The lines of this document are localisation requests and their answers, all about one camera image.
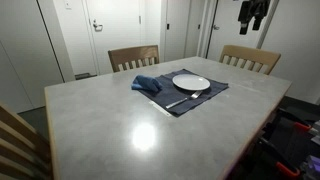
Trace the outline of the silver metal fork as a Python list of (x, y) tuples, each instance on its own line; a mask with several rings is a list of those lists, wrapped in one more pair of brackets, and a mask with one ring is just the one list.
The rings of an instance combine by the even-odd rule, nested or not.
[(200, 95), (201, 95), (202, 91), (196, 91), (195, 93), (193, 93), (190, 97), (187, 97), (187, 98), (184, 98), (184, 99), (181, 99), (179, 101), (176, 101), (174, 103), (171, 103), (167, 106), (165, 106), (166, 109), (170, 109), (176, 105), (179, 105), (187, 100), (193, 100), (193, 99), (197, 99)]

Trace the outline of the white round plate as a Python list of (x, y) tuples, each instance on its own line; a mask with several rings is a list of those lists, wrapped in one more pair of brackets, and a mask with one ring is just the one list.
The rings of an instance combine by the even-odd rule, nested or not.
[(172, 82), (179, 88), (190, 91), (200, 91), (210, 87), (210, 82), (207, 79), (192, 74), (176, 75), (173, 77)]

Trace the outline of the dark blue placemat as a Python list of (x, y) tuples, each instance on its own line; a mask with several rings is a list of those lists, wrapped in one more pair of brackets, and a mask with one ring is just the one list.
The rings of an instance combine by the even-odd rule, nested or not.
[(198, 105), (202, 104), (203, 102), (209, 100), (210, 98), (216, 96), (217, 94), (221, 93), (222, 91), (228, 88), (227, 83), (222, 83), (222, 82), (218, 82), (218, 81), (203, 77), (210, 82), (210, 87), (205, 90), (200, 90), (202, 91), (202, 93), (197, 99), (187, 100), (170, 109), (166, 109), (165, 106), (171, 103), (174, 103), (176, 101), (179, 101), (181, 99), (190, 97), (193, 93), (196, 92), (196, 91), (190, 91), (190, 90), (179, 88), (178, 86), (173, 84), (172, 82), (173, 77), (180, 74), (198, 75), (186, 69), (174, 71), (168, 74), (160, 75), (158, 77), (153, 77), (153, 78), (156, 78), (163, 85), (162, 89), (159, 92), (152, 92), (147, 90), (137, 90), (137, 91), (139, 91), (140, 93), (148, 97), (150, 100), (155, 102), (157, 105), (159, 105), (161, 108), (163, 108), (170, 114), (176, 117), (179, 117), (182, 114), (197, 107)]

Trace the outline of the blue folded cloth napkin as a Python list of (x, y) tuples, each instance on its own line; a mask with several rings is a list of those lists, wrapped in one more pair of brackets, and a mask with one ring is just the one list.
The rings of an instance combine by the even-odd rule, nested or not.
[(132, 90), (147, 90), (152, 92), (159, 92), (163, 85), (153, 77), (137, 75), (131, 84)]

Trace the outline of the wooden chair far left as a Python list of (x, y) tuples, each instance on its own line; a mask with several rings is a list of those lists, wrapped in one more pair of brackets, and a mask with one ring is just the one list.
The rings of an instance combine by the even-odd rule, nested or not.
[(157, 45), (129, 47), (108, 51), (112, 70), (119, 72), (119, 66), (123, 70), (145, 67), (146, 62), (150, 65), (159, 63), (159, 52)]

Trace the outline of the wooden chair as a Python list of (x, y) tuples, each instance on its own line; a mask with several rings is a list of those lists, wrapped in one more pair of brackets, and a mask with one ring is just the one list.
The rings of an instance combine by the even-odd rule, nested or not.
[(119, 66), (123, 70), (145, 67), (146, 62), (150, 65), (159, 63), (159, 52), (157, 45), (129, 47), (108, 51), (112, 70), (119, 72)]
[(0, 178), (54, 179), (49, 141), (4, 105), (0, 105)]
[(239, 61), (242, 61), (241, 68), (249, 64), (248, 70), (257, 73), (261, 73), (262, 67), (265, 66), (264, 74), (269, 75), (280, 57), (280, 53), (271, 51), (238, 45), (225, 45), (222, 49), (219, 62), (237, 66)]

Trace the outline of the wooden chair far right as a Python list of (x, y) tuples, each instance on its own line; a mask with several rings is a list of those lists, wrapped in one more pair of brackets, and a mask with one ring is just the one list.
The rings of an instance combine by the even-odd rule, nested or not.
[(257, 73), (261, 73), (262, 67), (265, 66), (264, 74), (269, 75), (280, 57), (280, 53), (271, 51), (238, 45), (225, 45), (222, 49), (219, 62), (237, 66), (239, 61), (242, 61), (241, 68), (249, 64), (248, 70)]

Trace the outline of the orange black clamp far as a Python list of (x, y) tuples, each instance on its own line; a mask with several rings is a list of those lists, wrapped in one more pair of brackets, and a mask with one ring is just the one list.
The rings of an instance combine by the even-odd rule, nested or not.
[(303, 131), (309, 131), (309, 130), (312, 128), (312, 126), (309, 125), (306, 121), (298, 118), (297, 116), (295, 116), (295, 115), (293, 115), (293, 114), (291, 114), (291, 113), (289, 113), (289, 112), (287, 112), (287, 111), (285, 111), (285, 110), (283, 110), (283, 109), (279, 109), (279, 110), (278, 110), (278, 113), (279, 113), (282, 117), (285, 117), (286, 119), (293, 121), (293, 122), (294, 122), (294, 125), (295, 125), (297, 128), (299, 128), (299, 129), (301, 129), (301, 130), (303, 130)]

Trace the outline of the orange black clamp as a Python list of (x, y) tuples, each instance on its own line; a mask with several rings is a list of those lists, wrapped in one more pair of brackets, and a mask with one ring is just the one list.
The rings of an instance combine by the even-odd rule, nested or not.
[(287, 111), (285, 111), (285, 110), (283, 110), (283, 109), (279, 109), (279, 110), (278, 110), (278, 113), (279, 113), (282, 117), (285, 117), (286, 119), (293, 121), (293, 122), (294, 122), (294, 125), (295, 125), (297, 128), (299, 128), (299, 129), (301, 129), (301, 130), (303, 130), (303, 131), (309, 131), (309, 130), (312, 128), (312, 126), (309, 125), (306, 121), (298, 118), (297, 116), (295, 116), (295, 115), (293, 115), (293, 114), (291, 114), (291, 113), (289, 113), (289, 112), (287, 112)]
[(265, 138), (260, 138), (258, 144), (276, 160), (275, 166), (284, 176), (291, 180), (296, 180), (300, 176), (300, 170), (292, 165), (271, 142)]

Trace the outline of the black hanging jacket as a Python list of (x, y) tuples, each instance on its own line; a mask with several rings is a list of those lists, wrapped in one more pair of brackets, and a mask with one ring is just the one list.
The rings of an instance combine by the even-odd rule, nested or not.
[(254, 18), (252, 30), (258, 31), (263, 18), (267, 15), (270, 0), (246, 0), (241, 4), (238, 21), (240, 22), (240, 35), (246, 35), (249, 23)]

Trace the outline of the orange black clamp near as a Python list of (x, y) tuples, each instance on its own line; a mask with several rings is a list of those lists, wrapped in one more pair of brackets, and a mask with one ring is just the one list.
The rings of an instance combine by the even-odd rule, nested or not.
[(296, 180), (300, 176), (300, 170), (292, 165), (271, 142), (265, 138), (260, 138), (258, 144), (276, 160), (275, 166), (284, 176), (291, 180)]

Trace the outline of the wooden chair near left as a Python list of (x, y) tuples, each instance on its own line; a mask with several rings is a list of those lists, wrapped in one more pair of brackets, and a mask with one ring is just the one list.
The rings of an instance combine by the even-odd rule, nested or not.
[(0, 105), (0, 178), (54, 179), (49, 141), (4, 105)]

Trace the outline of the white light switch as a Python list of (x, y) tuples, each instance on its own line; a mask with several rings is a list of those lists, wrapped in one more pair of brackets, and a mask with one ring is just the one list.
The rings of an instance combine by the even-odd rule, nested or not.
[(71, 10), (71, 4), (69, 2), (69, 0), (64, 0), (64, 4), (65, 4), (65, 8)]

